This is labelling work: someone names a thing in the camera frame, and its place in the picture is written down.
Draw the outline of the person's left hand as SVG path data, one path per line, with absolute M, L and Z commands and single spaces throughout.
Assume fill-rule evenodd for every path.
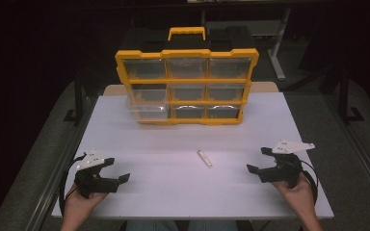
M 80 194 L 78 187 L 73 184 L 66 194 L 64 218 L 72 218 L 75 221 L 88 218 L 94 208 L 107 196 L 107 193 L 95 192 L 86 198 Z

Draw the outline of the yellow and black organizer case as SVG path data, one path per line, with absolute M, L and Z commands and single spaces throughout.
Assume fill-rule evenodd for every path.
M 169 30 L 152 31 L 148 29 L 130 30 L 121 44 L 115 59 L 119 80 L 124 84 L 127 95 L 129 91 L 125 60 L 154 60 L 170 58 L 249 58 L 250 82 L 244 95 L 244 106 L 237 119 L 206 119 L 184 121 L 169 119 L 167 121 L 138 121 L 148 124 L 204 124 L 224 125 L 238 124 L 243 119 L 243 110 L 248 102 L 251 90 L 251 75 L 257 65 L 259 53 L 254 47 L 252 37 L 245 27 L 228 27 L 207 30 L 203 27 L 173 27 Z

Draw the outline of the white-legged desk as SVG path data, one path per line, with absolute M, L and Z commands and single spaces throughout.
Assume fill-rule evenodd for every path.
M 271 46 L 266 50 L 270 64 L 279 81 L 285 81 L 286 76 L 278 60 L 291 8 L 247 10 L 220 10 L 218 13 L 204 10 L 201 12 L 201 24 L 208 29 L 222 29 L 228 26 L 246 26 L 254 38 L 270 39 Z

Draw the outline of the person's right hand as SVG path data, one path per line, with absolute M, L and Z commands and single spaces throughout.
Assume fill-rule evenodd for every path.
M 289 189 L 286 182 L 275 182 L 273 186 L 278 190 L 289 208 L 297 216 L 314 215 L 314 199 L 306 177 L 300 173 L 297 185 Z

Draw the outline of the black metal stand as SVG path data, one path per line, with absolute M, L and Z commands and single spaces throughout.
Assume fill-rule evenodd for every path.
M 349 125 L 353 121 L 363 121 L 364 117 L 356 107 L 349 107 L 349 75 L 344 67 L 338 68 L 338 115 Z
M 83 87 L 82 75 L 77 72 L 74 76 L 74 108 L 68 110 L 64 121 L 73 122 L 78 125 L 83 118 L 85 111 L 86 93 Z

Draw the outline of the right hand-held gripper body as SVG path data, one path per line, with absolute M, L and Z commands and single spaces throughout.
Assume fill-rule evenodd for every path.
M 274 167 L 259 170 L 259 178 L 262 183 L 285 181 L 290 188 L 297 185 L 299 174 L 303 171 L 302 162 L 296 152 L 313 149 L 313 143 L 302 141 L 280 140 L 273 148 L 275 163 Z

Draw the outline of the group of clear organizer drawers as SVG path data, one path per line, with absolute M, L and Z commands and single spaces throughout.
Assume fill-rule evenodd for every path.
M 123 63 L 129 89 L 135 84 L 167 86 L 167 120 L 240 117 L 250 82 L 249 58 L 170 58 Z

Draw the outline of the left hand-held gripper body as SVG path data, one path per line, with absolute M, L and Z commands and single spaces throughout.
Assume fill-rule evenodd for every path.
M 100 171 L 105 168 L 104 159 L 95 149 L 85 152 L 76 167 L 74 184 L 80 194 L 88 198 L 91 193 L 115 193 L 119 186 L 112 183 L 113 178 L 103 178 Z

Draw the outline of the small white stick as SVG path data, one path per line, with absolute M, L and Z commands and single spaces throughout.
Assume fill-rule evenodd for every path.
M 198 150 L 197 154 L 202 159 L 202 161 L 206 164 L 207 167 L 209 167 L 209 168 L 213 167 L 213 164 L 211 163 L 211 161 L 208 159 L 208 157 L 201 150 Z

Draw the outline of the aluminium rail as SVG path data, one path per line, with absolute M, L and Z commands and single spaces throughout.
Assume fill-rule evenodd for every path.
M 47 154 L 43 156 L 45 163 L 50 165 L 49 178 L 43 181 L 44 188 L 39 196 L 38 204 L 33 210 L 33 214 L 24 231 L 40 231 L 46 217 L 50 215 L 56 206 L 60 196 L 60 189 L 66 186 L 64 173 L 68 172 L 69 165 L 72 163 L 72 159 L 83 138 L 96 101 L 96 97 L 82 101 L 83 113 L 80 115 L 80 118 L 77 120 L 72 119 L 70 123 L 69 121 L 63 121 L 63 125 L 67 125 L 67 131 L 64 136 L 58 135 L 61 146 L 53 155 Z
M 367 152 L 366 147 L 361 143 L 360 137 L 356 134 L 354 129 L 351 127 L 352 118 L 346 120 L 338 112 L 338 106 L 334 103 L 333 98 L 330 95 L 324 95 L 329 110 L 331 111 L 334 119 L 340 127 L 342 133 L 345 135 L 351 147 L 354 149 L 362 169 L 365 172 L 367 179 L 370 182 L 370 155 Z

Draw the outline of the pulled-out clear plastic drawer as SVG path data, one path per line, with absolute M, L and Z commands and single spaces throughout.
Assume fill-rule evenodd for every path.
M 126 109 L 138 121 L 165 121 L 169 117 L 165 84 L 135 84 L 128 91 Z

